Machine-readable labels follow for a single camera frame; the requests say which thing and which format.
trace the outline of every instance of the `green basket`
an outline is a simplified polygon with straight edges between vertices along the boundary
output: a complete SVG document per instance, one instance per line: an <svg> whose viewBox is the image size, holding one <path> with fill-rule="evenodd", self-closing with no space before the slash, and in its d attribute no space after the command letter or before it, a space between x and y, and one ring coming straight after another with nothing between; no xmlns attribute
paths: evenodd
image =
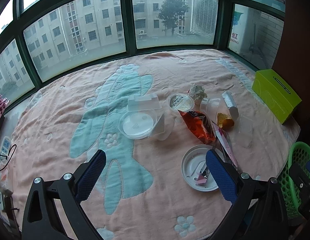
<svg viewBox="0 0 310 240"><path fill-rule="evenodd" d="M310 147L303 142L296 142L292 145L285 168L278 177L285 200L288 219L300 216L298 207L301 204L299 189L288 175L288 170L293 163L298 163L305 174L310 178L306 169L306 163L310 160Z"/></svg>

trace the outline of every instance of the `tree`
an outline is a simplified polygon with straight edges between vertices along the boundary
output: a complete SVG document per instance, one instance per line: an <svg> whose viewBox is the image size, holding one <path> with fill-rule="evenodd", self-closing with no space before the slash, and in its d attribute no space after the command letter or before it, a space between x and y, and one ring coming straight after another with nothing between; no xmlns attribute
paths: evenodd
<svg viewBox="0 0 310 240"><path fill-rule="evenodd" d="M172 36L174 35L174 30L178 26L178 17L183 16L188 12L189 7L185 4L183 0L165 0L162 7L159 9L158 18L162 20L165 26L163 30L165 32L168 29L172 29Z"/></svg>

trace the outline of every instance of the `electrical cable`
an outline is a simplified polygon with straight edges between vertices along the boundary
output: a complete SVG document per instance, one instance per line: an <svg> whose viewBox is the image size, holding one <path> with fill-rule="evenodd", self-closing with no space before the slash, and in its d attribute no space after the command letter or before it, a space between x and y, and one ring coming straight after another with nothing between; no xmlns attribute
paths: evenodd
<svg viewBox="0 0 310 240"><path fill-rule="evenodd" d="M11 152L11 150L12 150L12 148L13 148L14 146L15 146L15 148L14 148L14 151L12 152L11 157L9 158L9 160L8 160L8 162L5 164L5 166L4 166L2 169L0 169L0 171L2 171L3 169L5 169L5 168L7 167L7 165L9 164L9 161L10 161L11 158L13 157L13 154L14 154L16 148L17 148L17 145L16 145L16 144L13 144L13 145L10 147L10 149L9 149L9 151L8 151L8 155L7 155L7 156L9 156L9 154L10 154L10 152Z"/></svg>

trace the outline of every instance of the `white flower pattern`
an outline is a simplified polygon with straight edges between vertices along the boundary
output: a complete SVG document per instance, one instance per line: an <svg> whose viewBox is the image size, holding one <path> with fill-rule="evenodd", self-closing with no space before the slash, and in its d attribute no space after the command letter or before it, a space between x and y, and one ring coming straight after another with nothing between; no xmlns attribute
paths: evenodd
<svg viewBox="0 0 310 240"><path fill-rule="evenodd" d="M193 216L188 216L187 218L180 216L177 218L177 225L174 226L174 229L181 237L185 237L188 233L196 230L196 226L193 223Z"/></svg>

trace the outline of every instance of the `white ventilation louver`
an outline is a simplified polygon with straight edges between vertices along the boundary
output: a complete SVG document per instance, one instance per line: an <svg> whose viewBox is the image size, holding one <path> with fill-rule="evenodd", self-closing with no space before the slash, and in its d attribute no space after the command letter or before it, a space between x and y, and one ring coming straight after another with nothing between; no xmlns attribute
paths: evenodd
<svg viewBox="0 0 310 240"><path fill-rule="evenodd" d="M217 20L218 0L192 0L191 32L213 37Z"/></svg>

